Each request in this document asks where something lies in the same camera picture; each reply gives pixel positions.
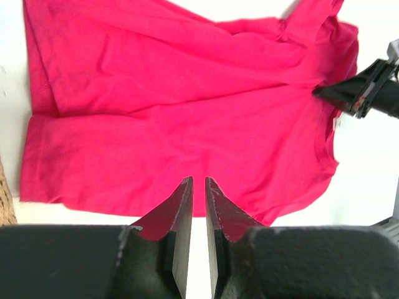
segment white background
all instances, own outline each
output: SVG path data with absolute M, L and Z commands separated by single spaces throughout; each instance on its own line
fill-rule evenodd
M 292 0 L 174 0 L 215 21 L 282 16 Z M 386 59 L 399 38 L 399 2 L 346 0 L 339 17 L 359 27 L 359 71 Z M 19 168 L 31 113 L 21 0 L 0 0 L 0 157 L 19 223 L 129 224 L 135 218 L 71 211 L 60 204 L 18 201 Z M 371 111 L 363 120 L 341 117 L 334 140 L 340 162 L 326 193 L 313 205 L 274 225 L 371 225 L 392 214 L 399 177 L 399 120 Z M 193 219 L 187 298 L 210 298 L 204 219 Z

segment wicker basket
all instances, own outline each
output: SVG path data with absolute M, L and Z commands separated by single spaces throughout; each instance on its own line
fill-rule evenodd
M 0 161 L 0 227 L 9 224 L 16 224 L 12 196 L 6 182 L 6 176 Z

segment shirt tag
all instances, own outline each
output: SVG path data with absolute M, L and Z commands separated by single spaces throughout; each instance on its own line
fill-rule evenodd
M 334 119 L 332 120 L 332 129 L 336 131 L 340 126 L 341 126 L 341 119 L 339 117 L 334 117 Z

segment pink t-shirt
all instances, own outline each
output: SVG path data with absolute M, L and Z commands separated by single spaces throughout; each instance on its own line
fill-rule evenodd
M 343 0 L 213 22 L 165 0 L 24 0 L 33 116 L 21 200 L 142 216 L 193 176 L 265 225 L 329 185 L 338 111 L 312 96 L 356 72 Z

